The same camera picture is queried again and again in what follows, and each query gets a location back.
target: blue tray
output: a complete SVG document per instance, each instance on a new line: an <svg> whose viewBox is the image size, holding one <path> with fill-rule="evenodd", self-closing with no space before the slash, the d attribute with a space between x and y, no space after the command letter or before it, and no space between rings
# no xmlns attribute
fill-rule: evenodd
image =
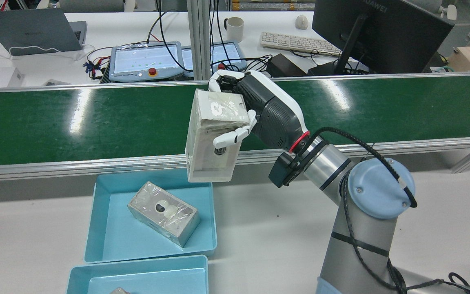
<svg viewBox="0 0 470 294"><path fill-rule="evenodd" d="M183 248L136 220L127 204L147 182L194 206L201 222ZM163 169L99 175L86 241L86 263L125 261L176 255L211 255L217 230L211 183L189 183L186 169Z"/></svg>
<svg viewBox="0 0 470 294"><path fill-rule="evenodd" d="M118 287L132 294L207 294L208 259L196 255L76 266L67 294L108 294Z"/></svg>

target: computer mouse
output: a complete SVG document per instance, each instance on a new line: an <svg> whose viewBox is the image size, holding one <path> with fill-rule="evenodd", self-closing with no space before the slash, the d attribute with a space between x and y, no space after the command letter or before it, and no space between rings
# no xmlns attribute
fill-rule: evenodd
<svg viewBox="0 0 470 294"><path fill-rule="evenodd" d="M300 29L300 30L305 30L308 28L308 26L309 26L309 21L305 15L297 16L297 19L295 20L295 28Z"/></svg>

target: white mug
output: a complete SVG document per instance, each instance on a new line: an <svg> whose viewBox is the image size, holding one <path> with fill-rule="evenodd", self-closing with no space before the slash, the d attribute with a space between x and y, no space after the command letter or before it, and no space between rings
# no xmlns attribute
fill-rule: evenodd
<svg viewBox="0 0 470 294"><path fill-rule="evenodd" d="M224 20L224 29L228 40L242 41L242 32L244 30L244 20L240 17L230 17Z"/></svg>

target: white keyboard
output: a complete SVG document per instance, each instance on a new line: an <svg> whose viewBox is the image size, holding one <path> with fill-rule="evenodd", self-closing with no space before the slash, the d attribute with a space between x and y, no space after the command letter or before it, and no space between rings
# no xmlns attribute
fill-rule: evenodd
<svg viewBox="0 0 470 294"><path fill-rule="evenodd" d="M317 50L319 53L326 52L338 55L341 51L332 43L329 43L323 39L311 39L272 32L262 33L261 45L267 48L293 50L307 53L311 53L313 50Z"/></svg>

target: desk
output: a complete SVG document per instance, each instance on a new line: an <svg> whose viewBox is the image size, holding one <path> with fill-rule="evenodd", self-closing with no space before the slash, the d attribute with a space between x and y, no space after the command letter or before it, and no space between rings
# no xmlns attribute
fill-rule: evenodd
<svg viewBox="0 0 470 294"><path fill-rule="evenodd" d="M211 294L313 294L336 205L299 178L275 188L271 165L236 166L214 184L218 247L208 259ZM470 283L470 170L418 171L418 207L399 217L390 256L395 266L430 278L458 272ZM0 293L63 294L69 271L84 264L92 199L71 197L62 180L21 190L0 203ZM86 181L88 190L92 180Z"/></svg>
<svg viewBox="0 0 470 294"><path fill-rule="evenodd" d="M311 28L298 30L295 28L295 19L298 15L312 18L312 11L276 11L276 12L221 12L221 22L225 17L239 16L244 19L244 36L240 47L246 57L258 57L265 54L276 55L282 53L295 62L304 71L314 67L310 58L299 58L284 50L262 48L259 45L260 35L263 31L281 32L303 37L319 38ZM85 20L88 22L86 43L96 48L110 47L145 40L152 23L159 16L158 13L67 13L70 22ZM181 45L190 45L190 34L187 13L167 13L163 17L164 36L167 41L180 41ZM155 27L153 34L160 38L159 27ZM220 41L216 22L214 26L214 41ZM110 49L96 52L92 57L106 56ZM8 52L0 44L0 54L8 56ZM50 53L34 56L17 56L14 60L0 57L0 67L17 67L24 74L23 86L41 86L48 79L60 80L73 85L97 84L84 72L82 64L84 59L73 61L75 53ZM319 64L328 62L332 58L315 58Z"/></svg>

